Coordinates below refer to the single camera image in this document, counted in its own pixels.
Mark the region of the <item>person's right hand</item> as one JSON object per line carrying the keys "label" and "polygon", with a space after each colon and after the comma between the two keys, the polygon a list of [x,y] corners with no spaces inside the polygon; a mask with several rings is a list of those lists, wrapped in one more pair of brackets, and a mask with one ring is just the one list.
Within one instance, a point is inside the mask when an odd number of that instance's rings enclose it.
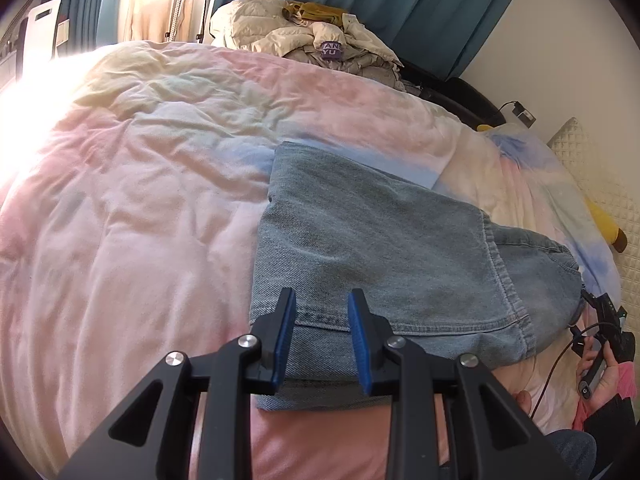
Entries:
{"label": "person's right hand", "polygon": [[582,399],[588,415],[599,411],[616,396],[627,399],[634,393],[632,363],[617,362],[610,343],[606,342],[597,348],[598,343],[593,337],[585,339],[584,351],[576,370],[578,392],[582,392],[582,383],[586,381],[590,370],[597,372],[598,381],[591,386],[590,397]]}

